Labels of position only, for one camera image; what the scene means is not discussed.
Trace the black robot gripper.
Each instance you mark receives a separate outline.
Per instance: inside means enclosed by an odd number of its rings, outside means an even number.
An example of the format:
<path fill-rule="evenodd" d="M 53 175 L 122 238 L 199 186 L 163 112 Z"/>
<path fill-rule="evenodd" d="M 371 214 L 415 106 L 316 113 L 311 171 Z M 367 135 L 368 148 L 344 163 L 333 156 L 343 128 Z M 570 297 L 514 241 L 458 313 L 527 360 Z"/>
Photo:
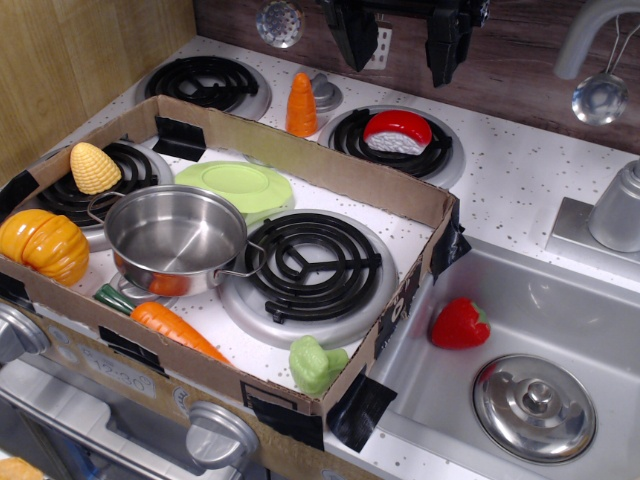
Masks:
<path fill-rule="evenodd" d="M 451 83 L 455 70 L 467 58 L 472 26 L 483 26 L 490 9 L 489 0 L 346 0 L 317 4 L 346 64 L 356 72 L 364 69 L 378 47 L 374 14 L 427 19 L 426 57 L 435 88 Z"/>

